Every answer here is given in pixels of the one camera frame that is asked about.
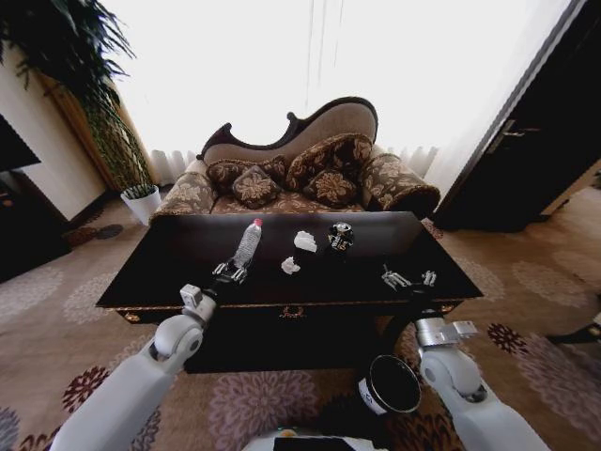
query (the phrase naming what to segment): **white flower pot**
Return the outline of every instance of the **white flower pot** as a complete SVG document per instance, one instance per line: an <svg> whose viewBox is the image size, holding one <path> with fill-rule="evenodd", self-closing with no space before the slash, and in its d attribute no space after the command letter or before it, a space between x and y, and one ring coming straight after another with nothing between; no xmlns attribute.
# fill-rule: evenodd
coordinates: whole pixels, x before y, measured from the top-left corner
<svg viewBox="0 0 601 451"><path fill-rule="evenodd" d="M140 222L145 226L148 225L150 215L154 213L161 204L159 188L156 185L152 186L154 186L154 192L140 199L128 199L125 196L125 193L121 193L121 199L123 202L125 202L125 205L127 205L130 210L133 211L133 214L135 214Z"/></svg>

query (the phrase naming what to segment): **patterned sofa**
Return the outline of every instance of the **patterned sofa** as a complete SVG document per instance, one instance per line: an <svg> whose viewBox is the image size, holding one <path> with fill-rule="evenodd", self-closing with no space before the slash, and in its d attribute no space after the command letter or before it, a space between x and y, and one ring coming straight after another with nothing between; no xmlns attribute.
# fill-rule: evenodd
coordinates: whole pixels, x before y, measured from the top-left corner
<svg viewBox="0 0 601 451"><path fill-rule="evenodd" d="M288 113L287 118L290 123L284 136L267 146L243 143L231 134L231 124L223 125L209 138L197 160L179 177L152 219L163 215L250 211L300 213L364 210L407 210L413 211L421 219L438 205L440 195L436 187L426 184L397 156L386 153L378 145L372 145L376 141L378 116L369 101L356 97L342 98L327 103L306 119L298 119L293 113ZM287 170L303 152L345 133L362 135L368 143L368 149L362 155L364 160L356 177L356 198L341 209L311 200L302 191L290 190L286 186L268 205L249 210L232 194L220 194L218 186L208 176L208 168L224 159L251 165L283 156Z"/></svg>

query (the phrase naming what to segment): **wall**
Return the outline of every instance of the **wall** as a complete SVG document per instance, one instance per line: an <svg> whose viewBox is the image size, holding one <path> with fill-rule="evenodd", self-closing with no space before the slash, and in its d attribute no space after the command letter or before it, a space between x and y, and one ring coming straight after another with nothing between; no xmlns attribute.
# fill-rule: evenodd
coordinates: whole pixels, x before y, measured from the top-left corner
<svg viewBox="0 0 601 451"><path fill-rule="evenodd" d="M24 173L70 220L106 188L38 80L31 77L23 88L23 78L15 76L20 60L17 52L6 50L0 65L0 113L41 161Z"/></svg>

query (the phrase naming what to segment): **sheer curtain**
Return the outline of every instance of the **sheer curtain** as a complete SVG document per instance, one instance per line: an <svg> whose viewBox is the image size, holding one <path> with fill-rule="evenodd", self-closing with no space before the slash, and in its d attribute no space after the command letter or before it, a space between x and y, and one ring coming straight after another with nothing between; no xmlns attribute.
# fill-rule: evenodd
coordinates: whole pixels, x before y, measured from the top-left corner
<svg viewBox="0 0 601 451"><path fill-rule="evenodd" d="M225 122L267 144L288 111L347 95L421 175L467 161L569 0L103 3L137 54L118 87L171 181Z"/></svg>

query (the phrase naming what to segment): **sofa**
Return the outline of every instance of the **sofa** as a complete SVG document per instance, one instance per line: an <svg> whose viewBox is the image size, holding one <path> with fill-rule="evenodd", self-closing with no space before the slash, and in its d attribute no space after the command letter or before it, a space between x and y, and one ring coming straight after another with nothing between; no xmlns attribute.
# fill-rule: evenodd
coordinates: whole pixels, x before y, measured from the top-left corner
<svg viewBox="0 0 601 451"><path fill-rule="evenodd" d="M252 211L386 210L412 211L422 219L438 205L436 187L425 183L398 156L375 144L378 115L366 99L337 99L306 119L293 113L287 118L289 124L282 138L266 146L244 143L232 135L231 124L223 125L177 179L152 220L164 215ZM249 178L240 182L241 173L253 171L254 177L263 178L260 181L273 189L268 201L249 204L244 197L248 186L242 186L247 190L242 197L238 195L236 186L253 183ZM333 191L324 191L330 186ZM350 196L341 201L336 198L340 193Z"/></svg>

